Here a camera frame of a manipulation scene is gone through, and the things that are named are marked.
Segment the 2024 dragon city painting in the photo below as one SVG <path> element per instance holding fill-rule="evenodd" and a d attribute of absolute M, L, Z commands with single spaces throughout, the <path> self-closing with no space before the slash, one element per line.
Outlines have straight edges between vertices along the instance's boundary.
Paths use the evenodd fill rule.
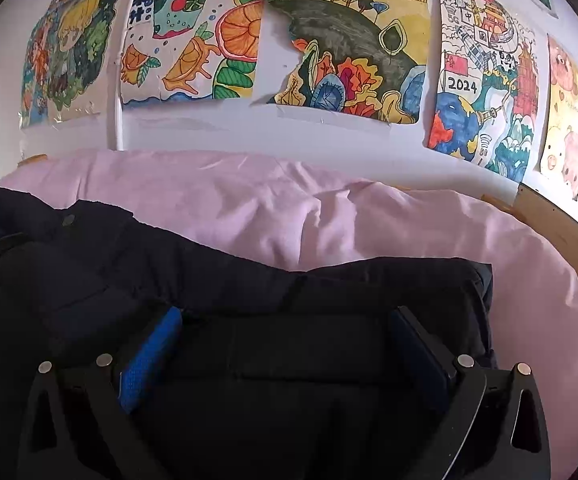
<path fill-rule="evenodd" d="M 521 182 L 538 112 L 535 34 L 498 0 L 440 0 L 440 20 L 426 146 Z"/>

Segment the pink pig yellow painting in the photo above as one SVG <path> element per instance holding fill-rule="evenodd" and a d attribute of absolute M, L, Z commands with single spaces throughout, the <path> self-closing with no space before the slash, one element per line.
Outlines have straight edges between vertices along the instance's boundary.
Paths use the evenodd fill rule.
<path fill-rule="evenodd" d="M 578 200 L 578 64 L 548 35 L 549 106 L 540 173 Z"/>

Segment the dark navy puffer jacket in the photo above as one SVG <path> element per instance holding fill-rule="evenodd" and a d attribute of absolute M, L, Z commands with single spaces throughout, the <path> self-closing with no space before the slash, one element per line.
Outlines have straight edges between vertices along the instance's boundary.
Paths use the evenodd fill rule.
<path fill-rule="evenodd" d="M 290 272 L 80 200 L 0 188 L 0 479 L 40 363 L 118 353 L 166 309 L 182 328 L 128 420 L 155 479 L 403 479 L 445 415 L 440 368 L 394 316 L 454 356 L 495 362 L 493 270 L 375 258 Z"/>

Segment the blond child green painting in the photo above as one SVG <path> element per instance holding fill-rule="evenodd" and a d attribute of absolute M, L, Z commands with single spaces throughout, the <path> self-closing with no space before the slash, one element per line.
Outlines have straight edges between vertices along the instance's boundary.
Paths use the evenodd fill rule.
<path fill-rule="evenodd" d="M 97 115 L 121 0 L 51 0 L 27 41 L 20 127 Z"/>

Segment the pink bed quilt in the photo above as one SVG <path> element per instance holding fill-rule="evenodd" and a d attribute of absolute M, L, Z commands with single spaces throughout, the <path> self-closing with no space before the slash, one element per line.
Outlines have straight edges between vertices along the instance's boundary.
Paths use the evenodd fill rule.
<path fill-rule="evenodd" d="M 578 275 L 545 237 L 482 200 L 208 151 L 84 151 L 22 166 L 0 186 L 56 208 L 78 200 L 119 206 L 141 222 L 286 270 L 380 256 L 488 263 L 498 358 L 534 370 L 552 476 L 569 478 L 578 466 Z"/>

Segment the white wall conduit pipe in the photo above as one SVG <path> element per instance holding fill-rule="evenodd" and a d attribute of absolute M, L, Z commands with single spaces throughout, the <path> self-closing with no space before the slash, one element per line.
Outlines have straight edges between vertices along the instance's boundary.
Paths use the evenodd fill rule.
<path fill-rule="evenodd" d="M 112 151 L 123 149 L 122 100 L 120 85 L 120 55 L 109 62 L 108 98 L 106 99 L 106 147 Z"/>

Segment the yellow landscape hill painting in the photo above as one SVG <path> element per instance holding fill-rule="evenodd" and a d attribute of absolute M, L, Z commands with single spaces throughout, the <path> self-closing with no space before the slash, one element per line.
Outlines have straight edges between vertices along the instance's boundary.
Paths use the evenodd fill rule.
<path fill-rule="evenodd" d="M 428 0 L 267 0 L 301 55 L 278 105 L 390 124 L 418 122 L 430 41 Z"/>

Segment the wooden bed frame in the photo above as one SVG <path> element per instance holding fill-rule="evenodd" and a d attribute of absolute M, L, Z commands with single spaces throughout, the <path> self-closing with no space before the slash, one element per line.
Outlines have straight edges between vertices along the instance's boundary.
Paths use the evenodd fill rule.
<path fill-rule="evenodd" d="M 1 181 L 56 208 L 98 200 L 224 252 L 308 270 L 373 256 L 471 258 L 505 273 L 555 250 L 578 277 L 578 223 L 521 188 L 418 191 L 267 155 L 82 151 L 35 156 Z"/>

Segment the orange fruit juice painting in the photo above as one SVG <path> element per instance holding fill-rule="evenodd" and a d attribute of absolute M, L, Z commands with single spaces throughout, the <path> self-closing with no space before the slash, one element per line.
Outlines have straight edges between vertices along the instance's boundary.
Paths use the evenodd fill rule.
<path fill-rule="evenodd" d="M 122 104 L 250 96 L 263 9 L 264 0 L 132 0 Z"/>

